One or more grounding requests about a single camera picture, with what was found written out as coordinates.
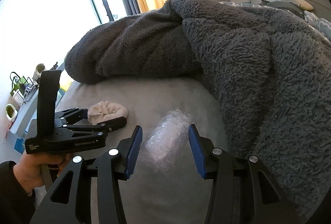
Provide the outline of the person's left hand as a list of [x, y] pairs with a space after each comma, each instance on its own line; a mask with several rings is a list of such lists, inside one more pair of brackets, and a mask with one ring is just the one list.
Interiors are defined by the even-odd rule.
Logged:
[[23, 153], [19, 162], [13, 166], [13, 174], [27, 194], [32, 193], [34, 188], [44, 185], [41, 167], [44, 164], [56, 165], [59, 176], [71, 161], [72, 154], [53, 155], [49, 153]]

